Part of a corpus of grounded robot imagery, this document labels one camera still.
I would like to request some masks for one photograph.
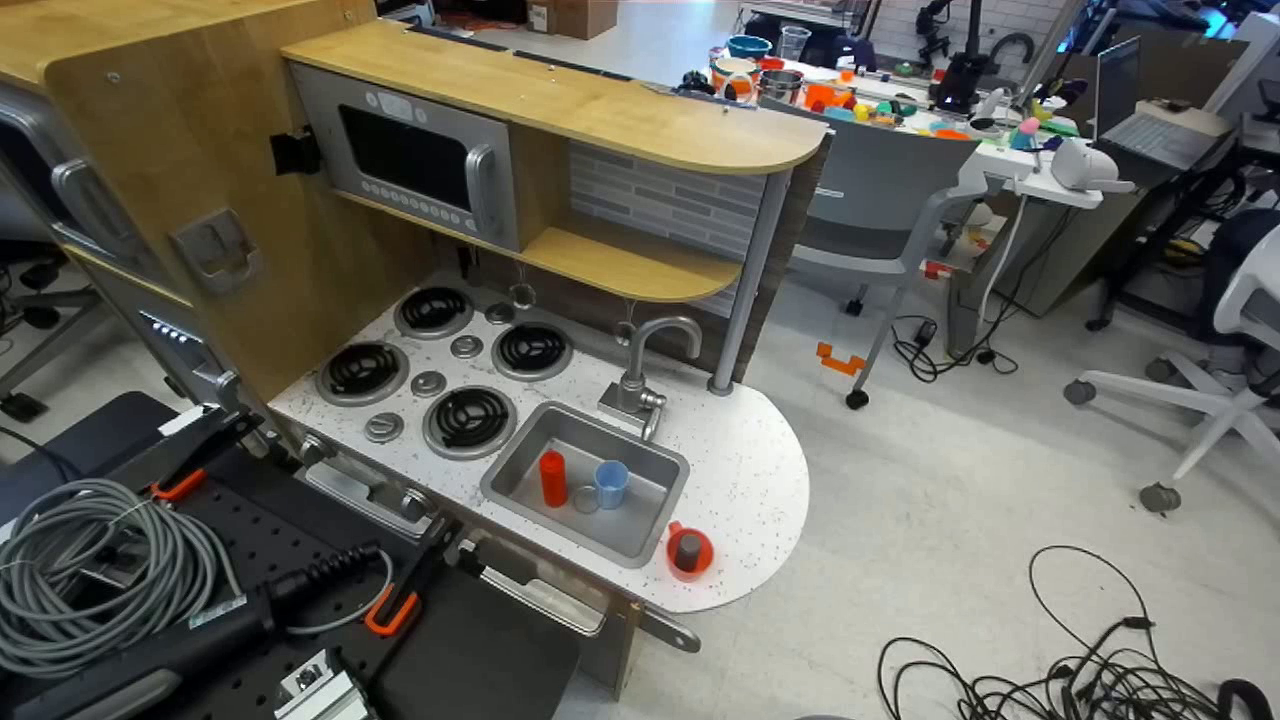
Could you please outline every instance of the black coil burner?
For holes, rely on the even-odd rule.
[[[449,287],[420,290],[401,302],[399,315],[415,331],[434,331],[461,316],[471,304],[463,295]]]
[[[326,384],[339,397],[369,395],[390,383],[399,368],[390,347],[362,342],[334,355],[326,368]]]
[[[498,341],[498,357],[512,370],[545,370],[564,355],[564,336],[543,325],[516,325]]]
[[[507,405],[490,389],[461,388],[440,398],[435,421],[444,447],[475,447],[507,427]]]

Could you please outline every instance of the sink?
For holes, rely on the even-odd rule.
[[[538,460],[548,450],[564,456],[570,502],[561,507],[543,501]],[[605,460],[620,460],[630,470],[622,505],[581,512],[573,507],[573,491],[591,486],[595,468]],[[539,405],[516,430],[484,474],[480,489],[489,500],[623,568],[643,568],[653,557],[687,478],[689,462],[680,454],[550,401]]]

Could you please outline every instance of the laptop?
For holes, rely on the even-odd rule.
[[[1204,123],[1202,115],[1208,113],[1203,110],[1188,109],[1172,114],[1138,101],[1138,41],[1134,37],[1098,54],[1094,143],[1106,141],[1134,155],[1189,170],[1225,132],[1217,132],[1220,128],[1212,122]],[[1206,124],[1207,128],[1196,127]]]

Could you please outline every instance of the concrete floor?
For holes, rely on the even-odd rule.
[[[618,27],[591,42],[483,36],[672,81],[723,40],[733,13],[730,3],[631,0]],[[925,282],[904,313],[942,318],[943,297],[942,282]],[[969,675],[1039,676],[1052,659],[1080,650],[1027,583],[1030,555],[1050,543],[1083,544],[1129,573],[1171,671],[1204,689],[1243,676],[1280,694],[1276,469],[1228,437],[1181,483],[1183,509],[1151,515],[1137,491],[1167,478],[1196,418],[1108,396],[1075,409],[1061,397],[1084,369],[1140,374],[1169,345],[1199,348],[1123,313],[1106,332],[1087,333],[1085,296],[1043,320],[1006,323],[996,346],[1021,365],[1016,374],[974,365],[923,384],[887,354],[868,384],[870,405],[851,413],[845,378],[818,365],[815,343],[865,352],[881,300],[873,293],[863,318],[847,318],[837,299],[788,278],[751,361],[748,383],[782,409],[809,462],[812,506],[791,560],[751,596],[684,618],[703,637],[701,653],[640,635],[622,702],[577,678],[558,719],[881,719],[876,659],[901,634],[940,646]],[[38,333],[12,337],[0,369]],[[113,320],[23,387],[50,404],[49,414],[20,428],[0,424],[42,441],[134,388],[182,406]],[[0,438],[0,457],[22,452]],[[1047,602],[1082,635],[1137,611],[1115,577],[1083,559],[1053,557],[1042,570]],[[955,697],[943,679],[920,675],[908,680],[904,707],[946,717]]]

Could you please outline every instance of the metal pot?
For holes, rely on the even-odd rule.
[[[781,100],[788,105],[795,105],[800,96],[800,86],[804,85],[804,74],[799,70],[764,70],[760,73],[760,96]]]

